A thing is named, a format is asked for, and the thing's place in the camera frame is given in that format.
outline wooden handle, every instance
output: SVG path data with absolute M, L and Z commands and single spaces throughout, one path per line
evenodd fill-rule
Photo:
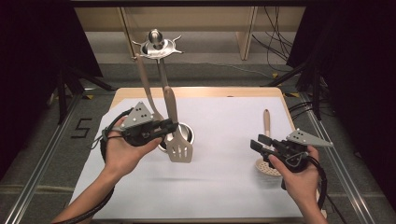
M 271 137 L 270 136 L 270 130 L 271 130 L 270 112 L 267 109 L 264 110 L 264 130 L 265 130 L 265 136 Z
M 165 86 L 163 89 L 166 110 L 168 111 L 168 117 L 174 122 L 178 122 L 177 120 L 177 105 L 176 105 L 176 97 L 175 94 L 169 86 Z

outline wrist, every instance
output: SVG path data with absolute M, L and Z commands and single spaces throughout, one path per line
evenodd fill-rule
M 316 201 L 296 202 L 296 204 L 303 214 L 305 223 L 327 223 Z
M 298 207 L 303 210 L 316 210 L 318 209 L 318 203 L 315 198 L 304 197 L 301 200 L 294 200 Z
M 105 166 L 102 172 L 99 174 L 98 179 L 103 179 L 109 185 L 115 186 L 120 180 L 122 176 L 118 174 L 118 172 L 111 170 Z

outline forearm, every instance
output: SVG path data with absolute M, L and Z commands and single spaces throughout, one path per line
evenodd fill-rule
M 321 213 L 316 202 L 312 203 L 297 203 L 300 208 L 301 213 L 303 214 L 305 223 L 307 224 L 325 224 L 328 223 L 326 218 Z
M 101 174 L 59 214 L 52 222 L 60 222 L 79 215 L 94 208 L 114 188 L 120 179 L 103 170 Z

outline black cable on floor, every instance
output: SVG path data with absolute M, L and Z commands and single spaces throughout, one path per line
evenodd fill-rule
M 347 224 L 347 221 L 344 219 L 344 216 L 341 214 L 340 210 L 338 210 L 337 206 L 335 203 L 332 201 L 330 196 L 326 194 L 326 198 L 329 200 L 329 202 L 332 204 L 332 208 L 335 210 L 335 212 L 338 214 L 338 216 L 341 218 L 344 224 Z
M 304 110 L 304 111 L 302 111 L 302 112 L 300 112 L 300 113 L 294 115 L 293 117 L 291 117 L 291 119 L 292 119 L 292 120 L 295 120 L 295 119 L 297 119 L 300 115 L 302 115 L 303 113 L 308 112 L 308 111 L 310 111 L 310 110 L 313 110 L 313 108 L 310 107 L 310 108 L 308 108 L 308 109 L 306 109 L 306 110 Z
M 299 108 L 301 108 L 301 107 L 308 106 L 308 105 L 312 105 L 312 104 L 313 104 L 313 103 L 312 103 L 311 101 L 299 103 L 299 104 L 297 104 L 297 105 L 294 105 L 294 106 L 289 107 L 289 112 L 291 113 L 291 112 L 293 112 L 294 110 L 297 110 L 297 109 L 299 109 Z

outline spatula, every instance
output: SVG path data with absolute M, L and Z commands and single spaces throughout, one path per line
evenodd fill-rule
M 169 118 L 173 122 L 178 122 L 176 97 L 172 88 L 169 86 L 164 88 L 164 98 Z M 192 144 L 184 139 L 180 131 L 180 126 L 173 133 L 173 138 L 166 143 L 166 151 L 172 162 L 191 162 Z
M 154 101 L 152 100 L 151 90 L 149 89 L 149 79 L 148 79 L 148 75 L 146 72 L 146 67 L 143 64 L 142 57 L 138 53 L 136 53 L 135 56 L 136 56 L 137 68 L 139 70 L 140 80 L 142 81 L 143 88 L 145 89 L 146 95 L 148 97 L 149 105 L 151 106 L 151 109 L 154 112 L 152 114 L 152 116 L 155 120 L 163 120 L 163 116 L 157 110 L 157 108 L 155 107 Z

